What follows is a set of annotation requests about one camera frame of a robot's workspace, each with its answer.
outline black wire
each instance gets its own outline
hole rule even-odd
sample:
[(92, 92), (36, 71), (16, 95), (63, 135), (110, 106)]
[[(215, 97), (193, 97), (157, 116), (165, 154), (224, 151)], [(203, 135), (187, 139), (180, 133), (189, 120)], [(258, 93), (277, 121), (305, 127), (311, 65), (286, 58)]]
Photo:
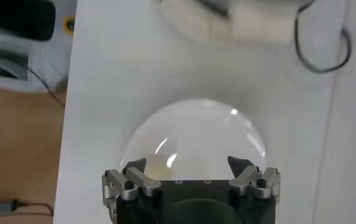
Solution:
[(0, 217), (14, 216), (14, 215), (42, 215), (42, 216), (52, 217), (52, 215), (51, 215), (51, 214), (48, 214), (48, 213), (42, 213), (42, 212), (20, 212), (20, 213), (6, 213), (6, 214), (0, 214)]
[(43, 80), (43, 78), (41, 78), (35, 71), (33, 71), (33, 69), (31, 69), (31, 68), (28, 67), (27, 70), (28, 70), (30, 73), (32, 73), (32, 74), (41, 82), (41, 84), (44, 85), (44, 87), (46, 88), (46, 90), (48, 91), (48, 93), (52, 96), (52, 98), (53, 98), (54, 100), (56, 100), (57, 103), (59, 103), (62, 107), (65, 107), (65, 106), (66, 106), (66, 105), (65, 105), (62, 101), (60, 101), (60, 100), (57, 98), (57, 96), (51, 91), (49, 85), (45, 82), (45, 80)]
[(351, 54), (352, 54), (352, 41), (351, 41), (351, 35), (348, 32), (348, 30), (346, 30), (345, 28), (342, 28), (341, 36), (346, 41), (347, 55), (346, 55), (346, 58), (343, 60), (343, 62), (341, 62), (339, 65), (336, 65), (332, 68), (325, 68), (325, 69), (317, 68), (310, 61), (308, 61), (308, 59), (305, 58), (305, 56), (301, 52), (301, 47), (299, 44), (298, 19), (299, 19), (300, 14), (303, 11), (307, 10), (314, 2), (315, 2), (315, 0), (312, 0), (310, 3), (303, 5), (298, 9), (297, 17), (296, 17), (295, 23), (294, 23), (295, 49), (296, 49), (296, 53), (298, 55), (299, 60), (308, 70), (310, 70), (316, 74), (323, 74), (323, 73), (328, 73), (328, 72), (332, 72), (334, 70), (340, 69), (341, 67), (343, 67), (344, 65), (346, 65), (349, 62), (349, 59), (351, 58)]
[(29, 207), (29, 206), (43, 206), (45, 208), (48, 208), (51, 216), (54, 216), (54, 210), (53, 210), (52, 206), (47, 203), (17, 201), (15, 206), (16, 206), (16, 209), (21, 208), (21, 207)]

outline silver metal bracket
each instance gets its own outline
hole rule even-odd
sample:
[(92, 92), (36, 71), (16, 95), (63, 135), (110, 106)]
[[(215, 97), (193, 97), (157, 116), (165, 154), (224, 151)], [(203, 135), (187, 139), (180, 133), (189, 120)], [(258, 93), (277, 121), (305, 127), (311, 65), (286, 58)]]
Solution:
[(281, 174), (275, 168), (267, 168), (262, 175), (255, 166), (247, 166), (237, 178), (229, 180), (229, 185), (238, 189), (239, 196), (249, 189), (256, 198), (270, 198), (281, 194)]
[(155, 190), (160, 189), (161, 182), (147, 177), (143, 172), (135, 167), (129, 167), (125, 176), (142, 188), (145, 196), (153, 197)]
[(256, 198), (269, 198), (281, 194), (281, 174), (275, 168), (267, 168), (253, 183), (253, 195)]
[(253, 181), (256, 181), (258, 175), (258, 168), (255, 166), (247, 166), (243, 172), (235, 179), (229, 180), (229, 185), (239, 190), (239, 196), (247, 193), (248, 188)]
[(107, 170), (105, 172), (105, 184), (110, 191), (117, 190), (121, 198), (125, 201), (131, 201), (138, 196), (138, 186), (128, 180), (118, 170)]

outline white object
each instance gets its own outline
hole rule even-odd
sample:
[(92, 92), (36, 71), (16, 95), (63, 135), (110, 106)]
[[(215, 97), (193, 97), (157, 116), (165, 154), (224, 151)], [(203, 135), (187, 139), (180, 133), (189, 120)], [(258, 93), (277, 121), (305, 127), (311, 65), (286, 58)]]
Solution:
[(196, 0), (163, 0), (167, 20), (197, 40), (261, 41), (287, 44), (299, 1), (231, 0), (225, 18)]
[(121, 166), (148, 158), (156, 180), (231, 180), (228, 156), (267, 168), (261, 137), (237, 109), (211, 99), (188, 99), (151, 115), (136, 131)]
[[(335, 7), (338, 0), (318, 2), (326, 1)], [(120, 167), (148, 117), (196, 97), (230, 105), (252, 121), (268, 165), (282, 174), (281, 223), (311, 224), (332, 75), (306, 71), (292, 44), (182, 37), (153, 1), (81, 0), (77, 8), (55, 223), (110, 223), (103, 171)]]

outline clear glass dome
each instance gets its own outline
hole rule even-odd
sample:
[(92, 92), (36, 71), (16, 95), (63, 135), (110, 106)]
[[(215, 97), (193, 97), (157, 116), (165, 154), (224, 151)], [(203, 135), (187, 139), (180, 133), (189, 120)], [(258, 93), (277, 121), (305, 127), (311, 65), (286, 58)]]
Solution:
[(189, 99), (151, 115), (134, 132), (122, 168), (147, 159), (144, 173), (156, 180), (233, 178), (228, 156), (264, 170), (266, 150), (252, 123), (237, 109), (211, 99)]

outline blurry white object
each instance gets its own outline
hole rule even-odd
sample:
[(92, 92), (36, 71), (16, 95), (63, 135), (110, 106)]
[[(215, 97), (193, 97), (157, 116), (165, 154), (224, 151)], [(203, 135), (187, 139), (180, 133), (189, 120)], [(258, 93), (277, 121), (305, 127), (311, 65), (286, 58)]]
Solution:
[(298, 1), (230, 0), (227, 4), (228, 15), (222, 16), (199, 0), (163, 0), (160, 3), (167, 20), (197, 40), (287, 44), (292, 39)]
[(252, 123), (237, 109), (211, 99), (189, 99), (151, 115), (134, 133), (121, 166), (147, 158), (156, 180), (231, 180), (228, 156), (265, 170), (266, 151)]

